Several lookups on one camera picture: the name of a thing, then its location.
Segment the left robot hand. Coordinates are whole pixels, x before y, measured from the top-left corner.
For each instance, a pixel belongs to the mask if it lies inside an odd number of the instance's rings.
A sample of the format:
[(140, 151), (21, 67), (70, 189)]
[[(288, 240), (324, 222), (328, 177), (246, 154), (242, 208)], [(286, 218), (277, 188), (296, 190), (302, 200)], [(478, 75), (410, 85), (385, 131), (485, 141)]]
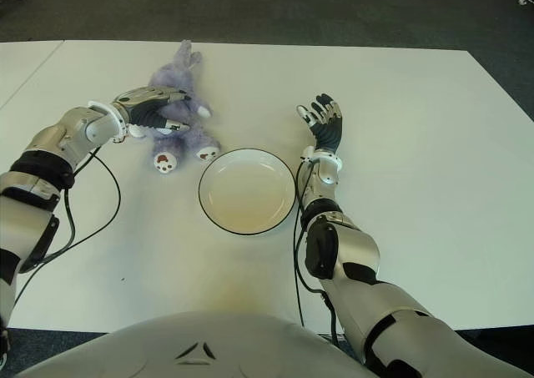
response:
[(125, 117), (126, 123), (152, 129), (186, 131), (189, 130), (187, 124), (165, 118), (159, 110), (188, 98), (187, 93), (181, 89), (148, 86), (120, 94), (112, 105)]

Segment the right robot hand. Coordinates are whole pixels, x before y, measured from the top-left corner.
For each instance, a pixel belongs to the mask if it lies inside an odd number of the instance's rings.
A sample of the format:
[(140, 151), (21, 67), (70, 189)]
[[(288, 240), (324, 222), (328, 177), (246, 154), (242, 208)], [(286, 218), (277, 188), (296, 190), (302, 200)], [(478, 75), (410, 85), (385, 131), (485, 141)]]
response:
[(315, 137), (315, 148), (335, 154), (343, 134), (339, 104), (328, 94), (322, 93), (310, 104), (310, 108), (298, 105), (296, 111)]

